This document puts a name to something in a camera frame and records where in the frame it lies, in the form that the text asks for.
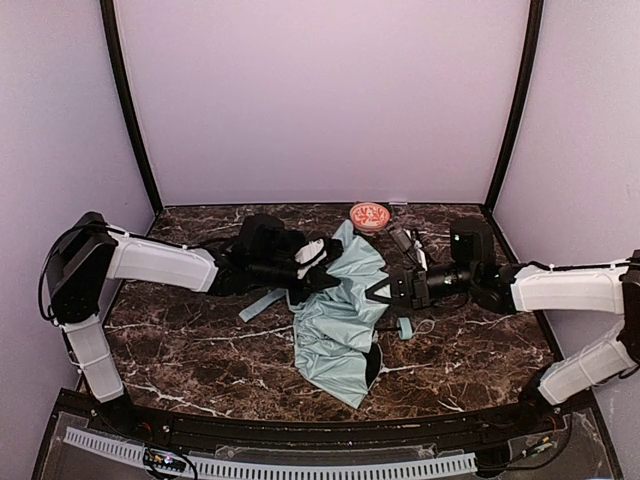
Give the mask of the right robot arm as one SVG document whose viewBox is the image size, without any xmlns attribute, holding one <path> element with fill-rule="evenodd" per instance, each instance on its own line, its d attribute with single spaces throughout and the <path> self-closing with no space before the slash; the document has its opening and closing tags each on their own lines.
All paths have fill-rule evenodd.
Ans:
<svg viewBox="0 0 640 480">
<path fill-rule="evenodd" d="M 367 299 L 420 310 L 464 294 L 493 313 L 539 310 L 601 311 L 622 316 L 612 329 L 579 353 L 537 372 L 519 395 L 531 408 L 560 405 L 573 395 L 639 369 L 639 256 L 594 265 L 496 262 L 493 233 L 477 218 L 450 226 L 451 263 L 430 266 L 426 254 L 402 228 L 390 235 L 416 267 L 379 281 Z"/>
</svg>

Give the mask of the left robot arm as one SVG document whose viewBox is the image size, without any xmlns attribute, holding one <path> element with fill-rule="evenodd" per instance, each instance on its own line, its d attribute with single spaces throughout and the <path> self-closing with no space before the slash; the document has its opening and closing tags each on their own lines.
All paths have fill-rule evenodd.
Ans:
<svg viewBox="0 0 640 480">
<path fill-rule="evenodd" d="M 197 245 L 150 239 L 84 214 L 54 242 L 37 287 L 41 318 L 63 332 L 71 357 L 101 404 L 126 397 L 100 318 L 108 281 L 141 281 L 214 297 L 282 289 L 293 303 L 339 285 L 328 266 L 340 240 L 308 237 L 267 214 L 246 217 L 239 233 Z"/>
</svg>

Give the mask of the mint green folding umbrella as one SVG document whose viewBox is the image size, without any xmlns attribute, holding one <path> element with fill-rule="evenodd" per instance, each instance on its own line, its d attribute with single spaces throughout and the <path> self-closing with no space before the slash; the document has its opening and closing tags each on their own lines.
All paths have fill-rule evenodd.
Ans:
<svg viewBox="0 0 640 480">
<path fill-rule="evenodd" d="M 276 289 L 239 313 L 250 321 L 275 301 L 286 298 L 293 313 L 294 364 L 308 382 L 356 409 L 380 371 L 377 334 L 387 306 L 366 298 L 365 290 L 386 279 L 382 255 L 344 221 L 333 238 L 344 253 L 329 264 L 340 284 L 312 294 L 297 305 L 292 295 Z"/>
</svg>

